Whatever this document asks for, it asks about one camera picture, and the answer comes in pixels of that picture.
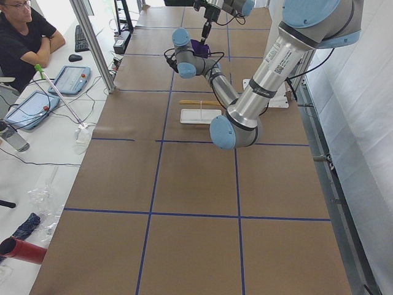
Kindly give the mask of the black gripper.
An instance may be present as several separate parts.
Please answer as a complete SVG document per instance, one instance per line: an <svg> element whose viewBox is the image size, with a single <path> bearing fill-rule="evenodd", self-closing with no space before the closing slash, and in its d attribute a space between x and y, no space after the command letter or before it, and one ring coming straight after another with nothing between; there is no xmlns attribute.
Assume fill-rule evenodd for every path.
<svg viewBox="0 0 393 295"><path fill-rule="evenodd" d="M222 0L206 0L205 1L204 18L207 19L203 25L200 43L204 44L211 31L211 21L217 21L222 9Z"/></svg>

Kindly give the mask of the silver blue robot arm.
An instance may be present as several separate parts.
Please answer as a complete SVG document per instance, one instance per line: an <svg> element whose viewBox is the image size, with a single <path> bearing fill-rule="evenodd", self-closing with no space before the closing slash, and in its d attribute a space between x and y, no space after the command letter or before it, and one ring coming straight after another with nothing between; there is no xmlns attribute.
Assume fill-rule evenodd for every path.
<svg viewBox="0 0 393 295"><path fill-rule="evenodd" d="M211 31L212 23L219 19L221 11L224 11L233 17L247 17L255 6L255 1L251 0L206 0L194 1L193 8L199 11L201 7L205 8L204 18L206 22L203 26L200 44L205 43Z"/></svg>
<svg viewBox="0 0 393 295"><path fill-rule="evenodd" d="M254 144L262 133L261 113L305 52L359 40L363 6L363 1L284 1L277 40L242 94L235 91L217 61L196 55L186 29L176 29L172 41L178 74L183 79L205 77L226 110L211 121L212 142L221 149Z"/></svg>

